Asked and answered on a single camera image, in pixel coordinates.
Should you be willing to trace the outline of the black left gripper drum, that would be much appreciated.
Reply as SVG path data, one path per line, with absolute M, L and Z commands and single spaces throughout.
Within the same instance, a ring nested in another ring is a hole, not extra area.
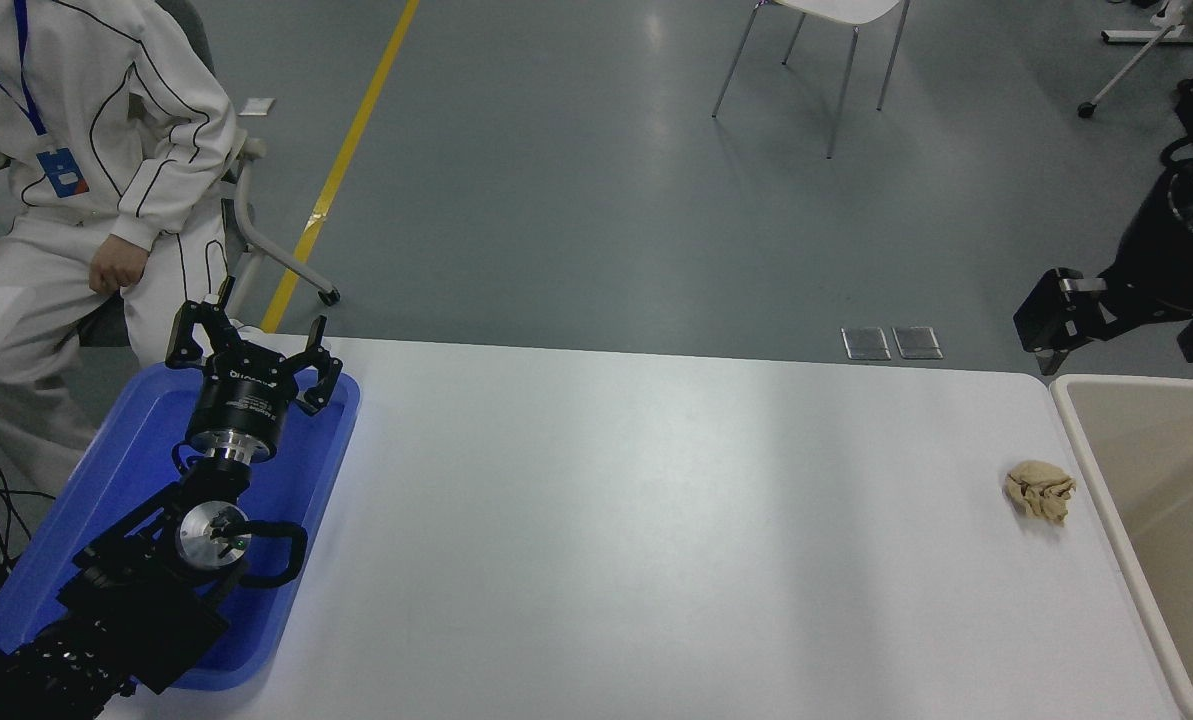
M 186 441 L 206 445 L 225 432 L 276 446 L 282 439 L 288 410 L 298 393 L 296 373 L 286 356 L 256 345 L 220 350 L 203 370 L 203 386 Z

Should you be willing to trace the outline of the person's left hand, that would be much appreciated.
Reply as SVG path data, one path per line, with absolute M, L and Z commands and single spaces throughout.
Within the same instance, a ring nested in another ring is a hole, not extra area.
M 142 281 L 152 252 L 109 234 L 89 257 L 89 291 L 112 294 Z

